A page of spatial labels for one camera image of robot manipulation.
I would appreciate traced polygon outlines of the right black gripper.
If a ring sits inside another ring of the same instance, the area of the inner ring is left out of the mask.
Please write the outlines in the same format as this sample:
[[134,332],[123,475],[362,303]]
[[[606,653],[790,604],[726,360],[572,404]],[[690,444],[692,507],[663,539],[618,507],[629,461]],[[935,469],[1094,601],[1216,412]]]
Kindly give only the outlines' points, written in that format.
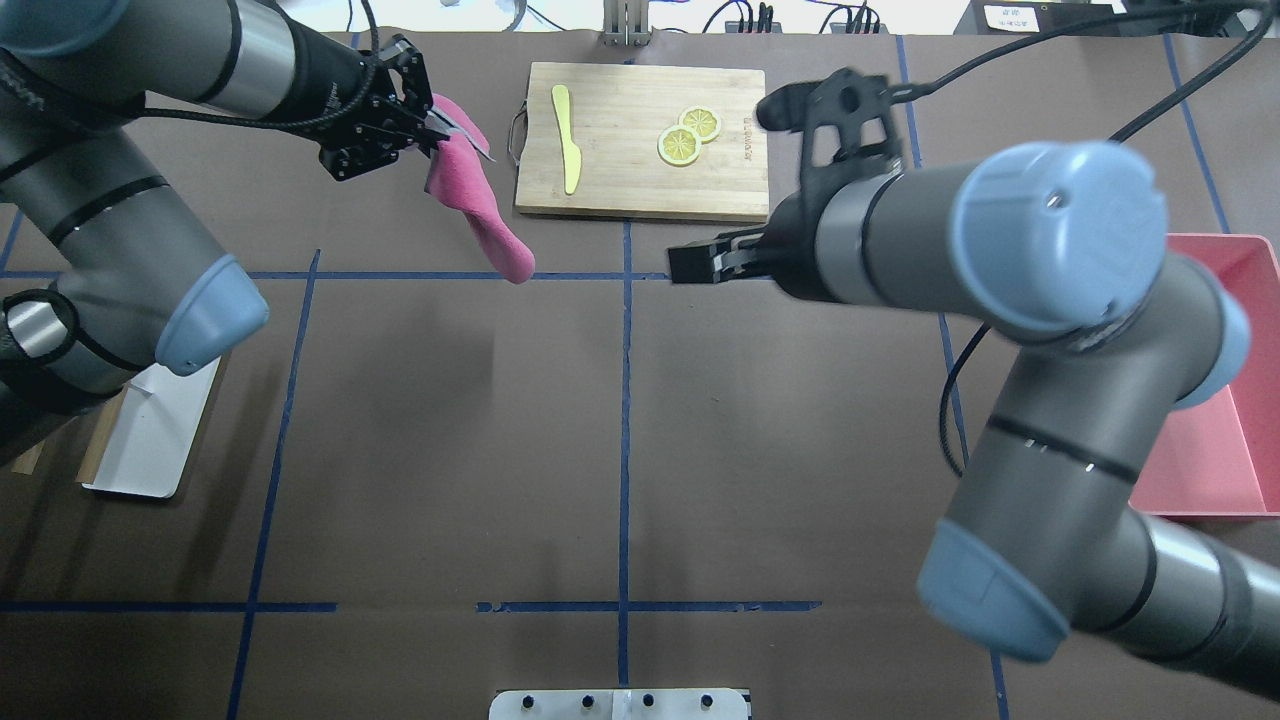
[[668,275],[673,284],[723,284],[769,277],[787,296],[801,301],[835,304],[820,277],[815,232],[800,192],[787,196],[762,231],[742,242],[717,237],[668,249]]

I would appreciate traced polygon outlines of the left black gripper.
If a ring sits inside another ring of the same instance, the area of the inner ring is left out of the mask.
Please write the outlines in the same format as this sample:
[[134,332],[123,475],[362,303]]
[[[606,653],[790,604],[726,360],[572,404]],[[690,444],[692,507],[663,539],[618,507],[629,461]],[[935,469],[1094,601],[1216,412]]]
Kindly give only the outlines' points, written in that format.
[[378,63],[360,104],[334,120],[320,142],[319,161],[335,181],[389,167],[410,149],[428,158],[436,150],[425,56],[404,35],[393,35]]

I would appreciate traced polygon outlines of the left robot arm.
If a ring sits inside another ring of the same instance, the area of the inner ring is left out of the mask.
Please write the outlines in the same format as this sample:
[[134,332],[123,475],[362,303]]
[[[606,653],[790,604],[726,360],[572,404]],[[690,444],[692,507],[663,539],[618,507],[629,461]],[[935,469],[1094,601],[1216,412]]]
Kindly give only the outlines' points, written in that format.
[[151,366],[191,375],[269,307],[125,133],[179,119],[306,138],[337,181],[440,135],[406,37],[340,44],[274,1],[5,1],[3,200],[65,259],[3,300],[3,461]]

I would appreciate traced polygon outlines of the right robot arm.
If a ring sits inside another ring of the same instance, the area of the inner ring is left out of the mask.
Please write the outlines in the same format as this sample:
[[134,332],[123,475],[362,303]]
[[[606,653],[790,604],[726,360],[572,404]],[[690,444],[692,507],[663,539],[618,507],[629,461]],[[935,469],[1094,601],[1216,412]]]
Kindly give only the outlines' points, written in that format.
[[1018,346],[918,577],[927,611],[1007,659],[1044,662],[1080,632],[1276,700],[1277,569],[1130,505],[1169,415],[1222,389],[1251,348],[1240,304],[1169,249],[1144,158],[1023,143],[837,169],[762,227],[669,249],[669,278],[954,313]]

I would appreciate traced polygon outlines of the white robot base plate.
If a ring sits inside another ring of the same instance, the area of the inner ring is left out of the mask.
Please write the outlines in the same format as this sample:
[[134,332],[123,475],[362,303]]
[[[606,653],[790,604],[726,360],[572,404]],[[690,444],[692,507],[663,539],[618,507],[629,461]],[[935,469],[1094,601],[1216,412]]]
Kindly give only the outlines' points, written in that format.
[[599,688],[502,691],[489,719],[753,719],[748,691]]

